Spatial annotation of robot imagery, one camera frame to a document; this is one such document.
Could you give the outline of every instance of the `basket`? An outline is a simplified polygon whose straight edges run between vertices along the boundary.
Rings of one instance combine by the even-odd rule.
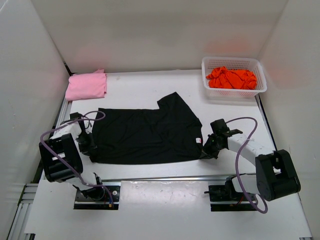
[[[225,66],[228,70],[247,69],[252,71],[257,79],[255,90],[246,89],[226,89],[209,87],[209,79],[206,79],[213,69]],[[208,97],[230,97],[249,98],[267,90],[267,83],[264,72],[258,60],[243,57],[212,57],[207,56],[202,59],[202,80],[205,93]]]

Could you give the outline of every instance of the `pink towel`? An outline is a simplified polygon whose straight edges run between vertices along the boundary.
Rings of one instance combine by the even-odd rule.
[[[72,75],[65,92],[65,99],[74,101],[79,99],[104,98],[107,92],[107,74],[103,69],[94,73]]]

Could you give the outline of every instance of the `white wall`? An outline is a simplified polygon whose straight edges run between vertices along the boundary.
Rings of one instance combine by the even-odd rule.
[[[200,69],[256,58],[287,0],[32,0],[71,71]]]
[[[40,160],[68,76],[29,0],[0,0],[0,239],[6,239],[23,186]]]
[[[289,0],[260,60],[276,145],[290,151],[304,212],[320,239],[320,1]]]

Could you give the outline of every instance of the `red-orange garment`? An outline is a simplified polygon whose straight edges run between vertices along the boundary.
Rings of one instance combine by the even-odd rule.
[[[245,69],[228,70],[225,66],[216,67],[206,78],[210,79],[210,88],[254,90],[257,86],[255,74]]]

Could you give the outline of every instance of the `purple cable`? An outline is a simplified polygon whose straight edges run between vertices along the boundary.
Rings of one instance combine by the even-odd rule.
[[[256,131],[257,127],[258,127],[258,121],[253,118],[253,117],[249,117],[249,116],[244,116],[244,117],[238,117],[238,118],[235,118],[235,119],[232,119],[230,121],[227,121],[226,124],[228,123],[231,123],[233,121],[236,121],[236,120],[241,120],[241,119],[251,119],[255,122],[255,126],[254,126],[254,129],[250,132],[248,138],[245,140],[245,142],[242,144],[242,146],[239,148],[238,152],[236,153],[236,157],[235,157],[235,175],[236,175],[236,178],[238,179],[238,182],[239,182],[239,185],[241,187],[241,190],[245,196],[245,198],[249,201],[249,203],[251,204],[251,206],[257,210],[258,212],[262,213],[262,214],[266,214],[268,212],[268,205],[266,203],[266,200],[261,196],[259,195],[259,197],[261,198],[263,204],[264,204],[264,210],[261,210],[260,208],[258,208],[258,201],[257,203],[254,203],[252,200],[251,200],[251,197],[249,196],[249,194],[246,192],[245,190],[245,187],[241,181],[241,177],[240,177],[240,173],[239,173],[239,157],[240,157],[240,154],[241,154],[241,151],[245,148],[245,146],[248,144],[248,142],[250,141],[250,138],[251,136],[254,134],[254,132]]]
[[[87,117],[86,117],[88,114],[92,114],[92,113],[100,113],[100,114],[102,114],[103,116],[100,117],[100,118],[97,118],[97,119],[91,119],[91,118],[87,118]],[[83,116],[86,117],[86,118],[81,118],[81,119],[76,119],[76,120],[73,120],[73,121],[69,121],[69,122],[66,122],[65,125],[62,125],[62,126],[59,126],[59,127],[55,128],[55,129],[51,129],[51,130],[49,130],[49,131],[44,132],[44,133],[41,135],[41,137],[40,137],[40,142],[42,143],[42,145],[43,145],[53,156],[55,156],[57,159],[59,159],[68,169],[70,169],[70,170],[74,173],[74,175],[75,175],[77,178],[80,179],[80,181],[81,181],[81,183],[82,183],[83,185],[88,186],[88,187],[91,187],[91,188],[103,188],[103,189],[108,193],[108,195],[109,195],[109,201],[110,201],[110,203],[111,203],[112,206],[113,206],[114,201],[113,201],[113,199],[112,199],[112,194],[111,194],[111,192],[109,191],[109,189],[108,189],[106,186],[104,186],[103,184],[90,184],[90,183],[85,182],[85,180],[82,178],[82,176],[81,176],[69,163],[67,163],[62,157],[60,157],[58,154],[56,154],[55,151],[53,151],[53,150],[46,144],[46,142],[44,141],[44,137],[45,137],[46,135],[51,134],[51,133],[54,133],[55,131],[58,131],[58,130],[60,130],[60,129],[63,129],[63,128],[65,128],[66,126],[68,126],[68,125],[70,125],[70,124],[73,124],[73,123],[76,123],[76,122],[84,122],[84,121],[94,121],[94,122],[95,122],[95,121],[100,121],[100,120],[102,120],[102,119],[105,118],[106,114],[105,114],[103,111],[89,111],[89,112],[87,112],[87,113],[86,113],[85,115],[83,115]]]

